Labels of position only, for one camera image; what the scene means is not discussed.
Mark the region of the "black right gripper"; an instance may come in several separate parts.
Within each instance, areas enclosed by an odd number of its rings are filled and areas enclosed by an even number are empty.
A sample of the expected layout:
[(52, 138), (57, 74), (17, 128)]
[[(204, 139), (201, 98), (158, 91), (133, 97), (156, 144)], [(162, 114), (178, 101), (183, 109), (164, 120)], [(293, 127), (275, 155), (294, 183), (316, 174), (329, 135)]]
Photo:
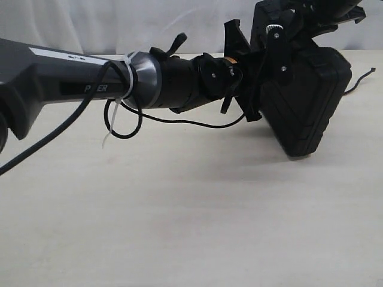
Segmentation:
[(360, 23), (366, 12), (360, 1), (287, 1), (287, 8), (295, 11), (287, 28), (289, 40), (299, 37), (315, 38), (332, 33), (340, 24)]

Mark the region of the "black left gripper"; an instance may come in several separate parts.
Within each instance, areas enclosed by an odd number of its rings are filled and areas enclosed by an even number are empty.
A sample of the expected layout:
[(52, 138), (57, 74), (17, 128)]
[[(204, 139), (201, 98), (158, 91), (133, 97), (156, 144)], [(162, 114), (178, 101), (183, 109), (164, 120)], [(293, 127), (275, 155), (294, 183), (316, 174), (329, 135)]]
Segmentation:
[(246, 120), (260, 120), (260, 85), (263, 80), (265, 56), (250, 53), (251, 47), (240, 29), (241, 21), (224, 24), (224, 56), (202, 53), (194, 58), (196, 94), (194, 107), (221, 101), (220, 112), (226, 114), (232, 101), (239, 105)]

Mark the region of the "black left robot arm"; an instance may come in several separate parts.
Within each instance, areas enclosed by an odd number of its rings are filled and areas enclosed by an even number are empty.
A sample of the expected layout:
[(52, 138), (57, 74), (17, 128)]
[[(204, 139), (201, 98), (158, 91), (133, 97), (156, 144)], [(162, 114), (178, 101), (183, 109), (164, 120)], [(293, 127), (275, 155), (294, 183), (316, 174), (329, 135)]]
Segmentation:
[(177, 56), (187, 40), (176, 36), (169, 50), (153, 47), (121, 60), (1, 40), (1, 145), (8, 134), (24, 139), (42, 108), (88, 100), (121, 100), (135, 110), (176, 114), (217, 100), (225, 113), (232, 99), (247, 121), (261, 119), (254, 90), (260, 55), (251, 52), (237, 20), (224, 25), (225, 54)]

